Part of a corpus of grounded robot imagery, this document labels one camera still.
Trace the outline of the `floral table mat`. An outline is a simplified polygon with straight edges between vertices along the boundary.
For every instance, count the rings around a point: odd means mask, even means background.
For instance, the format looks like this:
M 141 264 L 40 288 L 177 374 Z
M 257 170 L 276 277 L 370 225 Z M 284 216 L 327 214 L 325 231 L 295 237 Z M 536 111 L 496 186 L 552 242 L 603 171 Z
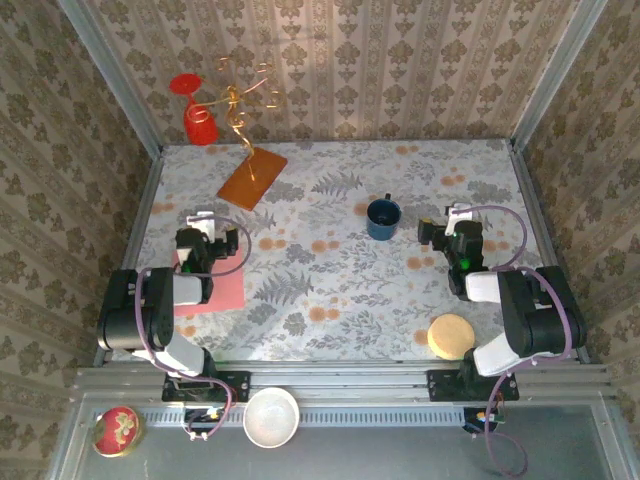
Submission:
M 427 360 L 427 330 L 447 313 L 485 343 L 502 330 L 500 308 L 457 299 L 444 256 L 418 242 L 417 226 L 444 223 L 448 205 L 466 202 L 478 208 L 488 266 L 539 266 L 509 147 L 502 139 L 275 144 L 287 166 L 246 211 L 217 196 L 241 148 L 170 146 L 138 264 L 168 265 L 190 214 L 212 211 L 244 227 L 245 306 L 175 321 L 219 361 Z M 366 211 L 387 193 L 402 217 L 390 240 L 377 241 Z

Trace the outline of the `red round embroidered tin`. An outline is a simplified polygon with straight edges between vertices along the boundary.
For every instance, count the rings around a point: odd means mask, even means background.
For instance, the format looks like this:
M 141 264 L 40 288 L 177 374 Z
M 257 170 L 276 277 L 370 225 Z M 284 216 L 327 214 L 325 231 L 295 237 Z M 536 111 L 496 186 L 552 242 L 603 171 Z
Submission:
M 116 406 L 98 416 L 93 430 L 93 448 L 105 458 L 124 457 L 137 448 L 144 433 L 144 421 L 135 409 Z

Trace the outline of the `small black controller board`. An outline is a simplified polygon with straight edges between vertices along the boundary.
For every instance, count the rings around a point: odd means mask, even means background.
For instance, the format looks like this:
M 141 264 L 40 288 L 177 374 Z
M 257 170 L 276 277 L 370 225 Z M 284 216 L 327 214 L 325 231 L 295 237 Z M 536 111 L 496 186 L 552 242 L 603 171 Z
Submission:
M 464 407 L 463 408 L 463 430 L 469 434 L 483 434 L 485 431 L 486 415 L 485 410 L 481 408 Z M 489 431 L 493 432 L 499 425 L 505 423 L 505 416 L 499 409 L 493 408 L 489 415 Z
M 186 409 L 183 413 L 182 428 L 191 441 L 207 440 L 218 429 L 218 424 L 225 414 L 224 407 Z

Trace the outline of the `aluminium frame post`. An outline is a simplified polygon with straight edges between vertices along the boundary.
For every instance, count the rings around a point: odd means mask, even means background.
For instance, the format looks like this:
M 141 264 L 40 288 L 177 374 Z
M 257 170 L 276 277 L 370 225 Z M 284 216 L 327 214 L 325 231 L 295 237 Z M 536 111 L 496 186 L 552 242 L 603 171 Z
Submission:
M 526 147 L 607 3 L 608 0 L 579 0 L 514 129 L 511 144 L 515 149 Z
M 148 118 L 148 109 L 142 96 L 126 75 L 123 60 L 109 44 L 97 17 L 84 0 L 58 0 L 62 10 L 77 32 L 91 59 L 103 76 L 115 99 L 126 114 L 138 139 L 156 162 L 161 157 L 163 140 L 158 129 Z

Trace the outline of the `grey metal shelf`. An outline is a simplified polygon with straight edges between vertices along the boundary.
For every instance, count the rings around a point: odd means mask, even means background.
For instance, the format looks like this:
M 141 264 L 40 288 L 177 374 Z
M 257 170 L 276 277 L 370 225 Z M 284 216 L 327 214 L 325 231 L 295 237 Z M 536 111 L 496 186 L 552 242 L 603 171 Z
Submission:
M 75 407 L 45 480 L 640 480 L 640 455 L 620 409 L 607 398 L 505 406 L 490 440 L 462 427 L 301 427 L 264 449 L 246 436 L 236 408 L 209 440 L 181 427 L 151 427 L 124 457 L 93 448 L 107 403 Z

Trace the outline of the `long aluminium frame rail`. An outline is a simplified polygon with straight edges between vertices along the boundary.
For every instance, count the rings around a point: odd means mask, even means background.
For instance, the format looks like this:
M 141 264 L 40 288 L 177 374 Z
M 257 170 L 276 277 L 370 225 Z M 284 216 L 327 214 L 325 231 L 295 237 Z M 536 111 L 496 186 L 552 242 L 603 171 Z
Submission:
M 414 405 L 429 402 L 427 373 L 454 369 L 445 361 L 306 361 L 229 362 L 222 372 L 248 371 L 252 392 L 283 387 L 306 403 Z M 115 398 L 160 401 L 164 374 L 142 361 L 115 361 L 77 372 L 73 389 Z M 515 374 L 520 399 L 525 403 L 582 403 L 615 396 L 606 368 L 575 359 L 538 365 Z

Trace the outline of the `round yellow sponge disc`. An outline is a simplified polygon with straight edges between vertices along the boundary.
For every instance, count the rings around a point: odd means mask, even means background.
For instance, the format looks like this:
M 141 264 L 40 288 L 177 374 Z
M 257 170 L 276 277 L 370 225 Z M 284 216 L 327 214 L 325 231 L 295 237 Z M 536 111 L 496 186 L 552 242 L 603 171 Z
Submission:
M 475 332 L 471 324 L 456 314 L 438 316 L 427 332 L 428 346 L 437 357 L 462 360 L 475 344 Z

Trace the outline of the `red plastic wine glass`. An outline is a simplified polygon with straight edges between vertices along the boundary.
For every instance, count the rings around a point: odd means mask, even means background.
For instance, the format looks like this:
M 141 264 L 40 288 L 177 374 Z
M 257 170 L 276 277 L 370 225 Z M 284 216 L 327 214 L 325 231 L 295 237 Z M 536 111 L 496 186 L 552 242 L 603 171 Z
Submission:
M 187 98 L 183 123 L 189 142 L 197 146 L 207 146 L 217 141 L 218 128 L 209 108 L 195 100 L 194 94 L 201 86 L 202 79 L 198 75 L 181 73 L 171 80 L 169 89 L 172 93 Z

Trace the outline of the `aluminium side rail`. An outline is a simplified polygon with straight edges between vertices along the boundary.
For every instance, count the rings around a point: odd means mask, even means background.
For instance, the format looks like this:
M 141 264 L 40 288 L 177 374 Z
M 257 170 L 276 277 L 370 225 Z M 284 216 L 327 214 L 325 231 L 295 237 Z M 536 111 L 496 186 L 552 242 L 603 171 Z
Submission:
M 122 269 L 135 269 L 137 266 L 147 224 L 151 215 L 152 205 L 160 185 L 161 174 L 164 167 L 163 150 L 164 148 L 160 146 L 159 153 L 151 162 L 140 204 L 131 228 L 127 248 L 120 265 Z
M 522 359 L 563 361 L 583 348 L 586 324 L 564 272 L 553 263 L 557 257 L 523 155 L 513 146 L 508 151 L 542 265 L 499 276 L 505 333 Z

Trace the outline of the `white bowl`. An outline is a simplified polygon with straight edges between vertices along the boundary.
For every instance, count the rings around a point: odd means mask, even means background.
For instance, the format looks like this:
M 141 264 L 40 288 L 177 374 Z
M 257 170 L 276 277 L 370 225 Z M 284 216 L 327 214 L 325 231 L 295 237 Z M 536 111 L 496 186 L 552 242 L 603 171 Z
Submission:
M 289 442 L 300 422 L 296 399 L 286 390 L 269 387 L 254 394 L 243 414 L 248 439 L 264 449 L 275 449 Z

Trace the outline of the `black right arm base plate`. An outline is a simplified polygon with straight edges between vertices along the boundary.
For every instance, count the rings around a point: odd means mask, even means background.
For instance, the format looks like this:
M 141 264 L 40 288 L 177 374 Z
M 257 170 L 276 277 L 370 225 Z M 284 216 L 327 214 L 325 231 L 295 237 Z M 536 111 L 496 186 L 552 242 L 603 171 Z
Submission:
M 488 400 L 499 377 L 483 377 L 458 369 L 426 372 L 429 399 L 432 402 L 474 402 Z

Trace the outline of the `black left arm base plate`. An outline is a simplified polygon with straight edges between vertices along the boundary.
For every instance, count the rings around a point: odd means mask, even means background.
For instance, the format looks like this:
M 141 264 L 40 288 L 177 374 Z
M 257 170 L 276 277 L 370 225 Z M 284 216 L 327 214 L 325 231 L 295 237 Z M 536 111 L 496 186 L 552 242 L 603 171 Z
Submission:
M 248 401 L 251 382 L 248 371 L 220 371 L 218 379 L 228 385 L 232 402 Z M 226 390 L 217 384 L 166 375 L 161 398 L 163 402 L 224 403 L 227 395 Z

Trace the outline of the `pink cloth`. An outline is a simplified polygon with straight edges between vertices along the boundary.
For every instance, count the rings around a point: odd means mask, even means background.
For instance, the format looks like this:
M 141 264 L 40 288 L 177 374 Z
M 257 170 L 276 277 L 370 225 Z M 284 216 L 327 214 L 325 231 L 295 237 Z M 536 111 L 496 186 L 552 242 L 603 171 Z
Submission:
M 214 278 L 209 300 L 198 304 L 195 301 L 203 299 L 201 280 L 175 275 L 173 298 L 176 317 L 242 309 L 245 306 L 243 271 Z

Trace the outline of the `dark blue mug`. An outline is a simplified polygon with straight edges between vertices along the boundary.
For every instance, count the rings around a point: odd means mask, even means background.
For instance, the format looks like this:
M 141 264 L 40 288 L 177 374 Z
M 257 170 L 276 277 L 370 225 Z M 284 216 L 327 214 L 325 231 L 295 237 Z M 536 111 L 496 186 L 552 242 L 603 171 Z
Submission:
M 367 207 L 366 227 L 369 236 L 377 241 L 390 240 L 396 233 L 402 217 L 401 208 L 387 193 L 373 200 Z

